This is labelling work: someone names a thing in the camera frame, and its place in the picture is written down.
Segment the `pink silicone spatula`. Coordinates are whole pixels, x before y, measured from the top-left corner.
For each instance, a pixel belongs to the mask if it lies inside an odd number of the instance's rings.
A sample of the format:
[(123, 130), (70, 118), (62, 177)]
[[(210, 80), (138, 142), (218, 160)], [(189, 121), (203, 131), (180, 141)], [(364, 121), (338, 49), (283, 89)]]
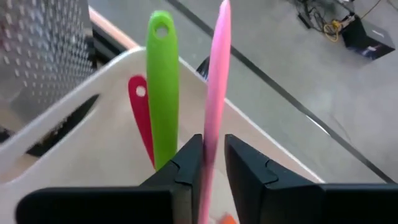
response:
[(203, 171), (198, 224), (207, 224), (209, 219), (211, 185), (228, 82), (230, 50), (231, 5), (229, 0), (223, 0), (211, 44), (208, 92), (205, 101)]

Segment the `white plastic bin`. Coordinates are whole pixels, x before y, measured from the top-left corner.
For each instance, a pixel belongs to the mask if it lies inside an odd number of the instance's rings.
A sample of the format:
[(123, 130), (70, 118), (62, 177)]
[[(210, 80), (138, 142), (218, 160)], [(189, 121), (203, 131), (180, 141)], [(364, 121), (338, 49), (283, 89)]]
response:
[[(178, 147), (203, 133), (207, 85), (180, 58)], [(0, 145), (0, 176), (91, 96), (99, 99), (74, 129), (20, 174), (0, 180), (0, 224), (14, 224), (18, 201), (44, 187), (128, 186), (154, 173), (132, 114), (127, 81), (146, 71), (146, 50), (136, 47), (110, 61), (47, 111)], [(238, 219), (224, 160), (224, 135), (234, 134), (272, 160), (312, 182), (325, 182), (225, 99), (212, 183), (209, 223), (230, 213)]]

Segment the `black computer tower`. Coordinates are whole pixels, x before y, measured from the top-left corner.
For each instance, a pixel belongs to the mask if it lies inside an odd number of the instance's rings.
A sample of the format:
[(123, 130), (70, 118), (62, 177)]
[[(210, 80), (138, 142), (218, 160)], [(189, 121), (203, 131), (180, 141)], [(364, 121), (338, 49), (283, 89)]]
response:
[(371, 60), (381, 58), (396, 49), (388, 31), (358, 16), (341, 31), (341, 36), (347, 49)]

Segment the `orange silicone spatula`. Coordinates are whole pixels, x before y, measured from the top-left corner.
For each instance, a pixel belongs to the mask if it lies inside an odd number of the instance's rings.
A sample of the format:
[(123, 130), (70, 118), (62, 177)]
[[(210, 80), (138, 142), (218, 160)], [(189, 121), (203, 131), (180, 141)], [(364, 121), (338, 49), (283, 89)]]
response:
[(234, 217), (228, 213), (225, 213), (219, 220), (218, 224), (238, 224)]

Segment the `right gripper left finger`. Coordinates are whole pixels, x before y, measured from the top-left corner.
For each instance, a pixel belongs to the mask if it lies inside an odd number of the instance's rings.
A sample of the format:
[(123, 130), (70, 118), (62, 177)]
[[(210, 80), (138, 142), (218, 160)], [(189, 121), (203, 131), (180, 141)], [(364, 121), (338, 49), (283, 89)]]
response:
[(151, 204), (145, 224), (197, 224), (201, 194), (203, 137), (193, 135), (141, 186)]

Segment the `red silicone spatula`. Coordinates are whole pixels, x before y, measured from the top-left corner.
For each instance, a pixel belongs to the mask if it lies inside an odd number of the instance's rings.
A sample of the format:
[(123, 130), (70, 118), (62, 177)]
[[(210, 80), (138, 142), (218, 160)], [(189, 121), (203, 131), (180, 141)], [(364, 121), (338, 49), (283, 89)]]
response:
[(142, 75), (131, 77), (127, 84), (127, 90), (142, 142), (144, 143), (152, 166), (155, 167), (146, 79)]

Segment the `green silicone spatula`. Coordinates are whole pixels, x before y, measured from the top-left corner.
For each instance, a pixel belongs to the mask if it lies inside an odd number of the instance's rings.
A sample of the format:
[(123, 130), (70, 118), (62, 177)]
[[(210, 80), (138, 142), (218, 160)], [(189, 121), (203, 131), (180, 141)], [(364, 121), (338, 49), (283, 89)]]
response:
[(154, 11), (147, 26), (146, 75), (155, 169), (175, 155), (178, 145), (178, 40), (172, 15)]

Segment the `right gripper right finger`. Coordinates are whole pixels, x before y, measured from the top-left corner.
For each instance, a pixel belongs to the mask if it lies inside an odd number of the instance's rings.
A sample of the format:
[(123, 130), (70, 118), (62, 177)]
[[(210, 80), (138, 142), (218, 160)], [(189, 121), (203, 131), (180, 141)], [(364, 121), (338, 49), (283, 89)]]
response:
[(224, 137), (226, 171), (241, 224), (320, 223), (318, 185), (233, 134)]

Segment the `steel box grater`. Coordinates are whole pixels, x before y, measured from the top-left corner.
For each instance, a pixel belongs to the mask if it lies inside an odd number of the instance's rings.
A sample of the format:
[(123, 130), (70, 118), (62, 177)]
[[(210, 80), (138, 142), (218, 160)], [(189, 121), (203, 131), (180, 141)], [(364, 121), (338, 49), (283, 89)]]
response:
[(88, 0), (0, 0), (0, 127), (17, 132), (96, 70)]

